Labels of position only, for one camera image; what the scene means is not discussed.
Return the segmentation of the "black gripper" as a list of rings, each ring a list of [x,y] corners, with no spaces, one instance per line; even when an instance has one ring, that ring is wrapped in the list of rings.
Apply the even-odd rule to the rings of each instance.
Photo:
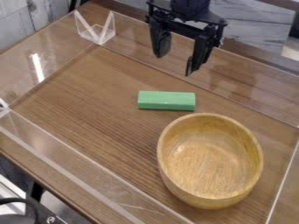
[[[172,32],[195,40],[186,68],[190,76],[207,62],[215,39],[222,39],[228,22],[211,12],[211,0],[147,0],[146,4],[146,22],[158,58],[171,50]]]

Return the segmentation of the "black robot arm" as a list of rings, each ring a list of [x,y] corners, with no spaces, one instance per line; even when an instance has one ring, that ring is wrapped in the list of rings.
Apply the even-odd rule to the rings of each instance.
[[[147,0],[146,4],[154,55],[162,58],[171,51],[172,33],[194,40],[186,67],[190,76],[222,46],[228,21],[211,12],[211,0]]]

